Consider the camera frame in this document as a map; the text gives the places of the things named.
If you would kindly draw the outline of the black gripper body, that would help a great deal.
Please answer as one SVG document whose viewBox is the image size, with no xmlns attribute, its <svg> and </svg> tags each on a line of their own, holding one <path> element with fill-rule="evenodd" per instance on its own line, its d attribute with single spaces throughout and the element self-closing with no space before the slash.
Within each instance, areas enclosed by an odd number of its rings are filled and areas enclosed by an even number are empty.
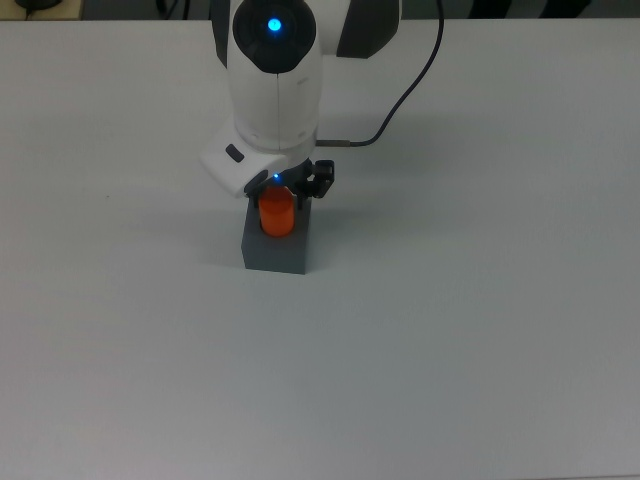
<svg viewBox="0 0 640 480">
<path fill-rule="evenodd" d="M 290 190 L 304 190 L 308 178 L 313 175 L 313 162 L 305 160 L 301 164 L 279 174 L 279 185 Z"/>
</svg>

